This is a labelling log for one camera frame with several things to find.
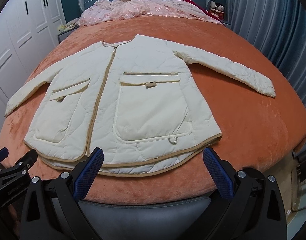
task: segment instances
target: zipper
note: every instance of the zipper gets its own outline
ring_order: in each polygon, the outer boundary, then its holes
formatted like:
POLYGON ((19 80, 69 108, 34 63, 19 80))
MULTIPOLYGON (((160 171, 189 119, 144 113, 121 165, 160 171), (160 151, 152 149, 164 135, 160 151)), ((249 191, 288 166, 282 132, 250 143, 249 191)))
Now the zipper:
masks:
POLYGON ((112 57, 109 61, 108 66, 106 67, 106 70, 105 70, 105 73, 104 73, 104 79, 103 79, 99 94, 98 94, 98 96, 96 98, 96 101, 95 101, 93 115, 92 115, 90 126, 89 126, 89 129, 88 129, 88 132, 87 132, 86 149, 84 151, 87 156, 90 155, 91 137, 92 137, 93 127, 94 127, 94 123, 95 123, 95 119, 96 119, 96 115, 97 115, 97 110, 99 108, 100 100, 101 100, 101 97, 102 97, 102 94, 103 94, 103 91, 104 91, 106 81, 108 80, 109 70, 111 68, 112 62, 113 62, 114 57, 115 57, 116 48, 117 48, 117 46, 114 46, 112 57))

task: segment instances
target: cabinet handle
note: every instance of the cabinet handle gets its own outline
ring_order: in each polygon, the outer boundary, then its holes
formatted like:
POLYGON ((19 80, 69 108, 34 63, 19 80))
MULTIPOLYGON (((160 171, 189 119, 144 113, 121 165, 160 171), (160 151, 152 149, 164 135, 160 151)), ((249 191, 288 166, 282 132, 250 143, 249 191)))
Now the cabinet handle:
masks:
POLYGON ((29 15, 29 10, 28 10, 28 3, 25 1, 25 8, 26 8, 26 13, 29 15))

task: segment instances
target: jacket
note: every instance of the jacket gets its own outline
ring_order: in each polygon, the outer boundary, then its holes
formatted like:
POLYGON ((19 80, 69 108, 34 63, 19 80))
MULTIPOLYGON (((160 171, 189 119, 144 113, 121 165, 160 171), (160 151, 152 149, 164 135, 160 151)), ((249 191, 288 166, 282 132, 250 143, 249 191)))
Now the jacket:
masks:
POLYGON ((189 71, 191 63, 275 97, 271 80, 242 64, 136 35, 116 44, 95 43, 51 65, 12 96, 5 115, 50 83, 24 139, 46 163, 72 168, 100 147, 105 174, 156 174, 221 137, 189 71), (153 172, 141 169, 156 164, 153 172))

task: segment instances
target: tan trim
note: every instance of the tan trim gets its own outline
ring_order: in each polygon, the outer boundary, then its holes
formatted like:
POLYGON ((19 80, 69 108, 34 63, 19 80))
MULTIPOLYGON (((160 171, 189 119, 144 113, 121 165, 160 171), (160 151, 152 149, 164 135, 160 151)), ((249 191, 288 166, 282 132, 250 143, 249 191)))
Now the tan trim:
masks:
POLYGON ((78 85, 74 85, 72 87, 62 89, 58 92, 52 93, 49 100, 50 101, 53 101, 53 100, 62 101, 66 96, 81 93, 81 92, 86 90, 89 83, 90 83, 90 81, 86 81, 86 82, 80 83, 78 85))
POLYGON ((157 86, 156 82, 145 83, 146 88, 152 88, 152 87, 156 87, 156 86, 157 86))
POLYGON ((124 72, 123 75, 178 76, 178 73, 133 73, 133 72, 124 72))
POLYGON ((116 44, 116 43, 118 43, 118 42, 109 43, 109 44, 112 44, 112 45, 109 45, 109 46, 106 46, 106 45, 104 44, 105 41, 101 41, 101 43, 102 43, 103 47, 116 47, 116 48, 117 48, 117 47, 120 46, 120 45, 127 44, 127 43, 131 42, 132 40, 134 40, 135 37, 136 37, 136 35, 137 35, 137 34, 135 34, 134 37, 133 37, 131 40, 125 41, 125 43, 118 44, 117 46, 114 46, 113 44, 116 44))
MULTIPOLYGON (((108 172, 99 171, 98 175, 111 176, 111 177, 129 177, 129 178, 154 176, 154 175, 157 175, 157 174, 161 174, 163 172, 170 171, 172 169, 175 169, 175 168, 183 165, 184 163, 189 161, 191 158, 193 158, 195 155, 197 155, 202 150, 204 150, 205 147, 210 146, 210 145, 211 144, 204 145, 203 147, 197 149, 194 153, 192 153, 189 157, 185 158, 181 162, 179 162, 179 163, 177 163, 177 164, 175 164, 175 165, 173 165, 171 167, 168 167, 166 169, 163 169, 163 170, 159 170, 159 171, 155 171, 155 172, 150 172, 150 173, 144 173, 144 174, 115 174, 115 173, 108 173, 108 172)), ((69 171, 72 171, 72 169, 70 169, 70 168, 63 168, 63 167, 53 166, 52 164, 48 163, 46 160, 43 160, 42 158, 41 158, 41 161, 44 162, 46 165, 48 165, 48 166, 50 166, 50 167, 52 167, 53 169, 56 169, 56 170, 69 170, 69 171)))
POLYGON ((214 144, 214 143, 218 142, 221 139, 221 137, 222 137, 222 134, 219 133, 219 134, 214 135, 214 136, 210 137, 209 139, 199 143, 198 145, 196 145, 194 147, 191 147, 191 148, 185 149, 185 150, 180 150, 180 151, 177 151, 177 152, 173 152, 173 153, 170 153, 170 154, 167 154, 167 155, 163 155, 161 157, 158 157, 158 158, 155 158, 155 159, 152 159, 152 160, 148 160, 148 161, 144 161, 144 162, 137 162, 137 163, 103 164, 102 167, 114 167, 114 168, 117 168, 117 167, 130 167, 130 166, 140 166, 140 165, 145 165, 145 164, 150 164, 150 163, 158 162, 158 161, 161 161, 161 160, 164 160, 164 159, 168 159, 168 158, 176 156, 176 155, 180 155, 182 153, 191 152, 191 151, 200 149, 202 147, 205 147, 207 145, 214 144))
POLYGON ((146 82, 146 83, 141 83, 141 84, 131 84, 131 83, 127 83, 127 82, 120 82, 120 84, 122 86, 144 86, 146 84, 151 84, 151 83, 179 83, 179 80, 171 80, 171 81, 152 81, 152 82, 146 82))
MULTIPOLYGON (((222 134, 219 133, 215 136, 212 136, 211 138, 205 140, 204 142, 201 142, 200 144, 194 146, 194 147, 191 147, 189 149, 185 149, 185 150, 180 150, 180 151, 177 151, 177 152, 173 152, 173 153, 170 153, 168 155, 164 155, 164 156, 161 156, 159 158, 155 158, 155 159, 152 159, 152 160, 148 160, 148 161, 145 161, 145 162, 138 162, 138 163, 121 163, 121 164, 103 164, 102 167, 112 167, 112 168, 119 168, 119 167, 132 167, 132 166, 141 166, 141 165, 145 165, 145 164, 150 164, 150 163, 154 163, 154 162, 158 162, 158 161, 162 161, 164 159, 168 159, 170 157, 173 157, 173 156, 176 156, 176 155, 180 155, 180 154, 183 154, 183 153, 186 153, 186 152, 191 152, 191 151, 194 151, 196 149, 200 149, 200 148, 203 148, 203 147, 206 147, 206 146, 210 146, 216 142, 218 142, 220 139, 222 138, 222 134)), ((28 144, 27 142, 25 142, 23 140, 23 142, 30 148, 36 150, 36 152, 43 158, 45 159, 48 159, 48 160, 54 160, 54 161, 60 161, 60 162, 67 162, 67 163, 71 163, 71 162, 76 162, 78 160, 80 160, 81 158, 83 158, 85 156, 85 154, 81 155, 80 157, 76 158, 75 160, 64 160, 64 159, 58 159, 58 158, 54 158, 54 157, 49 157, 49 156, 46 156, 42 153, 40 153, 37 149, 35 149, 34 147, 32 147, 30 144, 28 144)))
POLYGON ((88 82, 89 80, 91 80, 90 78, 88 78, 87 80, 84 80, 84 81, 81 81, 81 82, 78 82, 78 83, 75 83, 73 85, 70 85, 70 86, 67 86, 67 87, 64 87, 64 88, 60 88, 60 89, 56 89, 56 90, 53 90, 52 93, 56 93, 56 92, 60 92, 62 90, 65 90, 65 89, 68 89, 68 88, 71 88, 73 86, 77 86, 79 84, 82 84, 82 83, 85 83, 85 82, 88 82))
POLYGON ((41 157, 45 158, 45 159, 49 159, 49 160, 54 160, 54 161, 60 161, 60 162, 64 162, 64 163, 72 163, 72 162, 76 162, 78 160, 80 160, 81 158, 83 158, 85 156, 85 154, 82 154, 81 156, 79 156, 78 158, 76 158, 75 160, 63 160, 63 159, 59 159, 59 158, 55 158, 55 157, 49 157, 44 155, 43 153, 39 152, 36 148, 32 147, 29 143, 27 143, 26 141, 24 141, 24 144, 26 144, 29 148, 36 150, 37 154, 40 155, 41 157))
POLYGON ((103 91, 104 91, 104 87, 105 87, 106 81, 108 80, 109 70, 110 70, 112 62, 114 60, 114 57, 115 57, 116 48, 117 47, 114 47, 114 50, 113 50, 113 53, 112 53, 112 57, 110 59, 109 64, 106 67, 106 70, 105 70, 105 73, 104 73, 103 82, 101 84, 101 88, 100 88, 99 94, 97 95, 97 98, 96 98, 96 101, 95 101, 95 106, 94 106, 91 122, 90 122, 89 128, 87 130, 87 140, 86 140, 85 151, 84 151, 84 152, 86 152, 87 156, 90 155, 90 144, 91 144, 93 127, 94 127, 94 123, 95 123, 95 119, 96 119, 96 115, 97 115, 97 110, 99 108, 100 100, 101 100, 101 97, 102 97, 102 94, 103 94, 103 91))

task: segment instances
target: tan fabric tab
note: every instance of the tan fabric tab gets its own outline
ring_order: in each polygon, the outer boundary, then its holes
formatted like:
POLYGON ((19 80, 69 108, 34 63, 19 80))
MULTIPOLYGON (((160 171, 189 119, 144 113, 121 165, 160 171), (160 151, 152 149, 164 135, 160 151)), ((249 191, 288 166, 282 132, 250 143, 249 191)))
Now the tan fabric tab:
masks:
POLYGON ((66 96, 63 96, 63 97, 60 97, 60 98, 57 98, 56 101, 60 102, 60 101, 63 101, 63 99, 65 98, 66 96))
POLYGON ((152 88, 152 87, 156 87, 156 86, 157 86, 156 82, 145 83, 146 88, 152 88))

